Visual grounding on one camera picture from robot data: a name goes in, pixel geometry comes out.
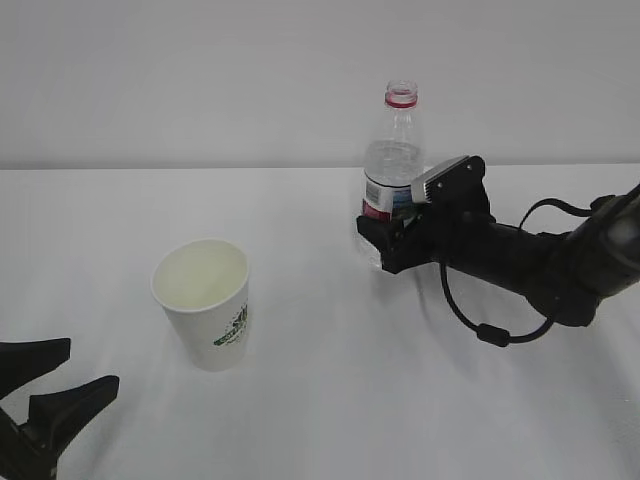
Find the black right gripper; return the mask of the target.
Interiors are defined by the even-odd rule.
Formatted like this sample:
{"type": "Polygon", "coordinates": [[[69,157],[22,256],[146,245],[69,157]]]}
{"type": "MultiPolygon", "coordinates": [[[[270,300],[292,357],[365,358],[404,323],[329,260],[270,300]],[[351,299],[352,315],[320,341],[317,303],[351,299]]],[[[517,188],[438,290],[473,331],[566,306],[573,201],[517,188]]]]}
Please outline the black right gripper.
{"type": "Polygon", "coordinates": [[[404,227],[402,220],[386,222],[365,215],[356,219],[358,233],[380,253],[382,268],[389,273],[441,258],[460,236],[458,231],[466,218],[492,218],[484,178],[481,185],[455,200],[414,205],[416,215],[404,227]]]}

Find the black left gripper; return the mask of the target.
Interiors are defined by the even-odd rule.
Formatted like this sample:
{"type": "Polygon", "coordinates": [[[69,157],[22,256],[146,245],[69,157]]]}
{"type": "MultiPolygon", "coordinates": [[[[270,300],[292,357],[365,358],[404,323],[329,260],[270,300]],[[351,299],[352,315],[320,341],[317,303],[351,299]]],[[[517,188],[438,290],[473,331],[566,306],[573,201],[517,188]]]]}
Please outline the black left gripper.
{"type": "MultiPolygon", "coordinates": [[[[1,398],[57,369],[70,358],[71,339],[2,342],[1,398]]],[[[58,463],[76,436],[118,396],[108,375],[65,391],[32,395],[27,422],[1,410],[1,477],[56,479],[58,463]]]]}

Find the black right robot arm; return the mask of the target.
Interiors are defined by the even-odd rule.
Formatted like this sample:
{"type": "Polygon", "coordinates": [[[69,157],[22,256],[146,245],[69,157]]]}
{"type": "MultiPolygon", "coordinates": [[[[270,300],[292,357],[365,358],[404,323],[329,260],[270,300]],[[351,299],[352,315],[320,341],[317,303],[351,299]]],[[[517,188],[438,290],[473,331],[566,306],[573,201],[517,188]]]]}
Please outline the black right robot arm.
{"type": "Polygon", "coordinates": [[[458,319],[478,339],[505,347],[531,342],[552,325],[586,327],[601,302],[639,281],[639,190],[596,198],[587,209],[557,198],[535,203],[582,218],[575,230],[532,234],[505,225],[490,212],[479,156],[445,161],[415,178],[410,222],[365,215],[357,230],[381,257],[384,271],[397,274],[428,263],[439,266],[444,296],[458,319]],[[525,335],[472,322],[455,303],[449,270],[524,297],[545,319],[525,335]]]}

